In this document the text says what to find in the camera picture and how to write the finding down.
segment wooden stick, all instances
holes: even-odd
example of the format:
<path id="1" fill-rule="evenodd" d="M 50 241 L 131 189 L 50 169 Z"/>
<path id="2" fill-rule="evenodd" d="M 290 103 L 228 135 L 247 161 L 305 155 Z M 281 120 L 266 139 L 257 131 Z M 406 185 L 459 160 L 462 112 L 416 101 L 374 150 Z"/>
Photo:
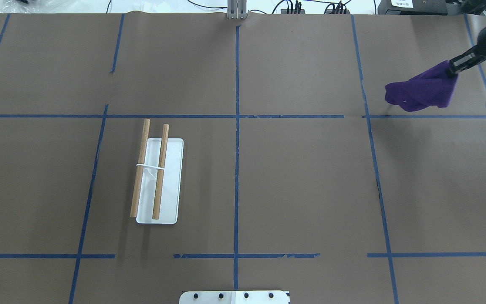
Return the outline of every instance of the wooden stick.
<path id="1" fill-rule="evenodd" d="M 142 137 L 140 140 L 140 154 L 138 156 L 138 163 L 145 162 L 145 149 L 147 147 L 147 138 L 149 137 L 149 125 L 151 121 L 149 119 L 143 120 L 142 127 Z M 143 167 L 136 167 L 136 177 L 135 177 L 135 189 L 132 191 L 132 206 L 131 206 L 131 217 L 136 217 L 138 215 L 138 202 L 140 201 L 140 189 L 141 180 L 143 176 Z"/>
<path id="2" fill-rule="evenodd" d="M 162 127 L 162 140 L 160 141 L 159 167 L 166 165 L 166 148 L 168 146 L 168 129 L 166 123 Z M 155 185 L 155 199 L 153 203 L 153 219 L 158 220 L 160 216 L 160 198 L 162 196 L 162 181 L 164 180 L 164 170 L 157 171 L 157 184 Z"/>

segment white label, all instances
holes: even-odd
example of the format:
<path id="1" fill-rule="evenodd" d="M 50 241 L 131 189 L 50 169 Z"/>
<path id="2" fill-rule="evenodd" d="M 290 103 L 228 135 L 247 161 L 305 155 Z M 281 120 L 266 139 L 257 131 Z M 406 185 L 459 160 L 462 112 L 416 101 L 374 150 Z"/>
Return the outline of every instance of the white label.
<path id="1" fill-rule="evenodd" d="M 391 0 L 391 5 L 399 8 L 413 8 L 412 0 Z"/>

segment purple cloth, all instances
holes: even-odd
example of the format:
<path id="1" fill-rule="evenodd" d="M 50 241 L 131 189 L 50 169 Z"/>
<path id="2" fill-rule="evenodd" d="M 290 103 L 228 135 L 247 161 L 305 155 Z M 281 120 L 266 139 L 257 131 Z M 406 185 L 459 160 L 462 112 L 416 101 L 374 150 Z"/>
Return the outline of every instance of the purple cloth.
<path id="1" fill-rule="evenodd" d="M 449 61 L 413 77 L 409 81 L 386 85 L 386 102 L 400 106 L 404 111 L 419 111 L 427 106 L 445 108 L 453 97 L 458 75 L 449 78 Z"/>

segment white bracket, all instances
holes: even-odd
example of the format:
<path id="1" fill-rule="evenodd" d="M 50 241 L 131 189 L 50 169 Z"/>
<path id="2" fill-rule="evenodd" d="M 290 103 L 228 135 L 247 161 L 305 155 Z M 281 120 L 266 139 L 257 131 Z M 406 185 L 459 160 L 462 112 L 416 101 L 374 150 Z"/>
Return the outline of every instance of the white bracket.
<path id="1" fill-rule="evenodd" d="M 282 290 L 238 290 L 185 292 L 179 304 L 290 304 L 290 292 Z"/>
<path id="2" fill-rule="evenodd" d="M 228 0 L 228 19 L 247 19 L 247 0 Z"/>

